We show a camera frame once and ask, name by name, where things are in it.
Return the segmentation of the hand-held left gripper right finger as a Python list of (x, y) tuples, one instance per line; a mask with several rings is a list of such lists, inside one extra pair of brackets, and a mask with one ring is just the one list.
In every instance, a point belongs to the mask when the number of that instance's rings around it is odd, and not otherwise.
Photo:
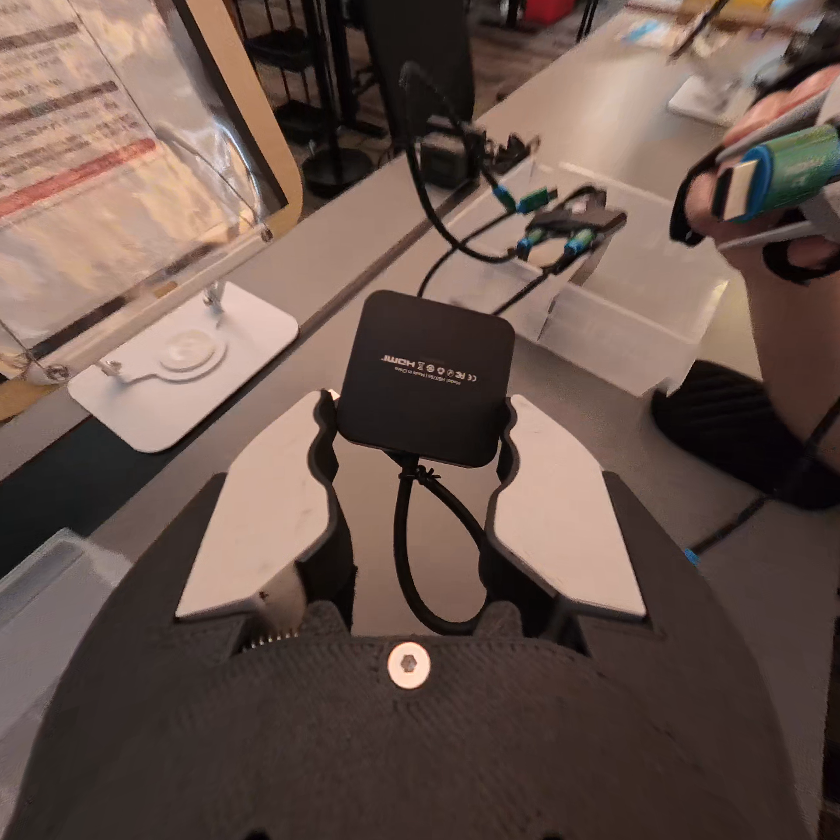
[(605, 472), (565, 427), (523, 395), (507, 400), (479, 572), (495, 596), (536, 594), (578, 614), (648, 614)]

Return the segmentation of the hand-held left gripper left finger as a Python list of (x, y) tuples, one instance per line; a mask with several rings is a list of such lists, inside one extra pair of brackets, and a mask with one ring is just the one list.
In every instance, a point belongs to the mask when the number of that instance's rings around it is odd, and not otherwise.
[(353, 623), (356, 564), (333, 486), (339, 394), (304, 395), (237, 456), (175, 609), (181, 622), (256, 620), (298, 633), (308, 607), (331, 603)]

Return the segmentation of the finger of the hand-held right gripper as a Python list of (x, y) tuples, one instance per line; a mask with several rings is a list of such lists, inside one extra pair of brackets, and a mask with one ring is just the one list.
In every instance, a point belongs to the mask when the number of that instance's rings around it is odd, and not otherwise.
[(809, 130), (823, 124), (837, 124), (839, 116), (839, 81), (804, 100), (792, 110), (726, 147), (717, 155), (717, 165), (739, 161), (752, 148), (781, 137)]
[(786, 210), (775, 227), (761, 233), (741, 236), (717, 246), (720, 252), (791, 243), (802, 238), (823, 238), (838, 244), (839, 216), (834, 205), (816, 196), (803, 206)]

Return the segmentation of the black hdmi adapter box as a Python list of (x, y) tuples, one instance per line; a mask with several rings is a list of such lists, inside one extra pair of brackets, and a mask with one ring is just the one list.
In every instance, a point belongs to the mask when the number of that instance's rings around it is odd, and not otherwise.
[(516, 333), (499, 317), (378, 290), (364, 302), (340, 390), (353, 444), (487, 466), (508, 421)]

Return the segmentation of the person's right forearm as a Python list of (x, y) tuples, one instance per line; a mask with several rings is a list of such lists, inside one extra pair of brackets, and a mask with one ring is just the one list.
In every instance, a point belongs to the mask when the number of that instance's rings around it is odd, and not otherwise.
[(763, 383), (783, 425), (802, 443), (838, 403), (838, 308), (792, 305), (752, 315)]

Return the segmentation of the black hdmi hub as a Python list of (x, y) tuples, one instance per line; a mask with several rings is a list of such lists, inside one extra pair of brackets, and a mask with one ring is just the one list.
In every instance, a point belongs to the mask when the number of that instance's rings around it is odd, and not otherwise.
[(572, 203), (562, 203), (535, 213), (526, 226), (526, 239), (533, 245), (539, 245), (544, 240), (559, 238), (565, 245), (572, 235), (583, 228), (590, 228), (595, 231), (595, 241), (590, 250), (599, 246), (626, 225), (627, 212), (595, 199), (596, 195), (590, 193), (578, 196)]

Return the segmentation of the person's right hand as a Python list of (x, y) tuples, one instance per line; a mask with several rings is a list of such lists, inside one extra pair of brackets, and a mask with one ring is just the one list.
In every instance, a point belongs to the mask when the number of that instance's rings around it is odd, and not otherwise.
[(743, 278), (753, 314), (787, 314), (797, 319), (838, 317), (838, 274), (798, 286), (777, 277), (764, 263), (761, 245), (724, 249), (731, 240), (762, 234), (782, 224), (786, 211), (774, 211), (746, 223), (722, 222), (711, 212), (717, 176), (706, 171), (691, 183), (686, 197), (686, 215), (692, 229), (710, 238), (723, 258)]

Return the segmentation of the white stand base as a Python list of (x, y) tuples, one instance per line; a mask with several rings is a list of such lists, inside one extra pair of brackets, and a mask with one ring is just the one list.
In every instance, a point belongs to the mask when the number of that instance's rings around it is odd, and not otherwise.
[(667, 111), (729, 129), (751, 107), (755, 90), (740, 79), (723, 82), (691, 75), (667, 103)]

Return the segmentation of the black ribbed cloth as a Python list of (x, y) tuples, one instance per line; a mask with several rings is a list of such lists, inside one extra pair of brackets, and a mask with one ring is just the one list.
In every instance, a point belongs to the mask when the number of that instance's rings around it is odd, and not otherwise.
[(838, 472), (819, 454), (838, 424), (838, 402), (801, 441), (782, 423), (762, 384), (699, 360), (672, 394), (653, 394), (650, 413), (671, 443), (772, 501), (806, 511), (838, 506)]

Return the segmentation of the dark desk mat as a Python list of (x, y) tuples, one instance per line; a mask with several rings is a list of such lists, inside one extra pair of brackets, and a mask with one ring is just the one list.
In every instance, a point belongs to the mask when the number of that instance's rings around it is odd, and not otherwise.
[(82, 537), (114, 522), (107, 545), (129, 544), (128, 521), (152, 511), (153, 523), (170, 521), (164, 504), (176, 506), (218, 467), (205, 433), (248, 393), (240, 388), (202, 420), (183, 441), (157, 454), (134, 450), (96, 419), (87, 419), (2, 480), (1, 572), (16, 569), (59, 531)]

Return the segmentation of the clear plastic bin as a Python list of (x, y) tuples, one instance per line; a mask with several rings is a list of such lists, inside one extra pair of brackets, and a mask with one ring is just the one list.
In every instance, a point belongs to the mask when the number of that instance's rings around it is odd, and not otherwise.
[[(592, 184), (625, 212), (626, 225), (591, 257), (581, 258), (501, 314), (516, 333), (625, 392), (672, 393), (685, 380), (718, 305), (737, 273), (704, 242), (669, 239), (671, 203), (662, 196), (574, 164), (551, 169), (531, 159), (500, 183), (520, 198), (540, 187), (559, 196)], [(563, 240), (539, 246), (534, 263), (490, 265), (456, 252), (424, 296), (492, 313), (562, 253)]]
[(3, 737), (54, 689), (131, 565), (64, 528), (2, 578)]

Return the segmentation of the black metal stand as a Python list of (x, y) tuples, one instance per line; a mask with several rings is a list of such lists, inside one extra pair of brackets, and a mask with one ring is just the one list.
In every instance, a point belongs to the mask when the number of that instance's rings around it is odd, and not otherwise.
[(340, 139), (358, 127), (343, 114), (324, 2), (227, 2), (246, 56), (287, 142), (302, 157), (303, 184), (330, 200), (373, 171), (371, 157)]

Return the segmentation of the small black cube adapter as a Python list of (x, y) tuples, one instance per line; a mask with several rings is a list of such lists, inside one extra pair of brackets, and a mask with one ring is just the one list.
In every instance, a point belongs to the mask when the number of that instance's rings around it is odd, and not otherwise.
[(475, 168), (461, 139), (433, 132), (419, 143), (419, 171), (422, 181), (454, 191), (476, 179)]

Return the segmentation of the tan framed sign stand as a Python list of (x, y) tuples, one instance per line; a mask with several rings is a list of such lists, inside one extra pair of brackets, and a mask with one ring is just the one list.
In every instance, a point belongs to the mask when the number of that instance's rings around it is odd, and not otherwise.
[(299, 334), (234, 279), (302, 184), (232, 5), (2, 2), (2, 376), (143, 454)]

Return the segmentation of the black flat panel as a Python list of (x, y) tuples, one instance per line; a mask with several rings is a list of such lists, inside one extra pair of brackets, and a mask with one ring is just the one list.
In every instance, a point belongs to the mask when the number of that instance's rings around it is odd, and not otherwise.
[(360, 14), (394, 140), (405, 140), (407, 126), (419, 135), (430, 116), (444, 114), (423, 85), (412, 86), (406, 105), (400, 78), (407, 61), (431, 77), (462, 121), (472, 121), (476, 87), (464, 2), (363, 1)]

